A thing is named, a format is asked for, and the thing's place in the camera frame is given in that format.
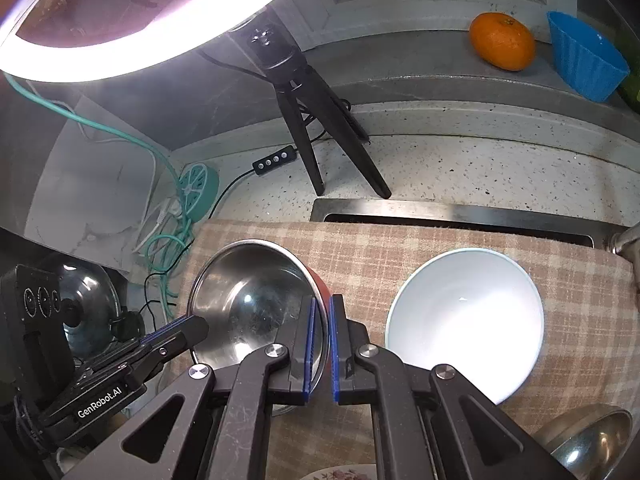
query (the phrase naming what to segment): tripod leg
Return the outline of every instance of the tripod leg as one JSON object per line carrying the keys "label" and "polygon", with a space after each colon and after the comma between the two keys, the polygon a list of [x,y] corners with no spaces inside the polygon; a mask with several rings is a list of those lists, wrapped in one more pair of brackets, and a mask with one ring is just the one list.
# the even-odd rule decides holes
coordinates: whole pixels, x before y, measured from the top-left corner
{"label": "tripod leg", "polygon": [[314,84],[313,80],[302,80],[293,92],[340,144],[373,190],[382,198],[389,198],[391,191],[385,180],[325,88]]}
{"label": "tripod leg", "polygon": [[307,66],[306,70],[309,78],[314,82],[314,84],[318,85],[318,87],[320,88],[324,88],[326,93],[329,94],[329,97],[331,97],[331,100],[338,106],[338,108],[340,108],[340,111],[344,115],[344,118],[347,119],[349,126],[354,132],[356,132],[358,138],[361,140],[369,140],[369,134],[364,130],[362,126],[360,126],[360,123],[353,117],[353,115],[351,115],[349,109],[344,105],[342,101],[340,101],[340,98],[335,94],[335,92],[331,89],[327,82],[322,79],[322,76],[319,75],[319,73],[316,72],[316,70],[310,65]]}
{"label": "tripod leg", "polygon": [[311,179],[311,184],[313,184],[316,190],[316,195],[322,196],[324,194],[324,182],[322,181],[322,175],[320,175],[314,149],[311,147],[309,134],[306,132],[305,123],[302,120],[302,115],[298,108],[298,102],[295,97],[293,97],[289,88],[281,86],[276,86],[276,98],[280,111],[282,112],[282,117],[287,123],[293,142],[296,143],[298,153]]}

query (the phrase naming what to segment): sink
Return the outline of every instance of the sink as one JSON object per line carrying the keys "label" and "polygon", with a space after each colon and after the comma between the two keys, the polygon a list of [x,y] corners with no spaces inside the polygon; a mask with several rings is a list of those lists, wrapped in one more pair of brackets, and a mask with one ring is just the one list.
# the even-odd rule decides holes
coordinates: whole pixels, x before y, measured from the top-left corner
{"label": "sink", "polygon": [[626,230],[607,222],[535,211],[359,198],[318,198],[310,221],[469,229],[547,238],[602,250],[607,249],[614,234]]}

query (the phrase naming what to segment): white bowl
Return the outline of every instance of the white bowl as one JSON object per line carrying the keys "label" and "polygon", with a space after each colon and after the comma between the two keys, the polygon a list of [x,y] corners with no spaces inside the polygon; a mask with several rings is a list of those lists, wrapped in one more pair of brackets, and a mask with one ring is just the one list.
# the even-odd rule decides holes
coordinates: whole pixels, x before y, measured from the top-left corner
{"label": "white bowl", "polygon": [[452,365],[498,404],[530,374],[544,332],[542,300],[524,269],[504,254],[467,248],[436,256],[404,282],[385,346],[420,368]]}

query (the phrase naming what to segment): faucet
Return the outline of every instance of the faucet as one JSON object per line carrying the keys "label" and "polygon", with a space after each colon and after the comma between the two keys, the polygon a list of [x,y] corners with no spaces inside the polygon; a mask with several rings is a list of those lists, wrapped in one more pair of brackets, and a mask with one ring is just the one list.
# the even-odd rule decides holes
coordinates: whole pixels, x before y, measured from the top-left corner
{"label": "faucet", "polygon": [[640,291],[640,222],[624,232],[614,234],[609,241],[609,250],[631,262],[636,288]]}

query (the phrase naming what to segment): pot lid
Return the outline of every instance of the pot lid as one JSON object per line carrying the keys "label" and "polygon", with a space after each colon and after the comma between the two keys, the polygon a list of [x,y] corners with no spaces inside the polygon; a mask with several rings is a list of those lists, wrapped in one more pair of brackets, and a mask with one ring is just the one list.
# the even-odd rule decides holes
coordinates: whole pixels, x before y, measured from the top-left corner
{"label": "pot lid", "polygon": [[50,256],[42,267],[60,280],[65,335],[73,356],[86,360],[103,352],[113,341],[110,324],[122,313],[105,270],[66,254]]}

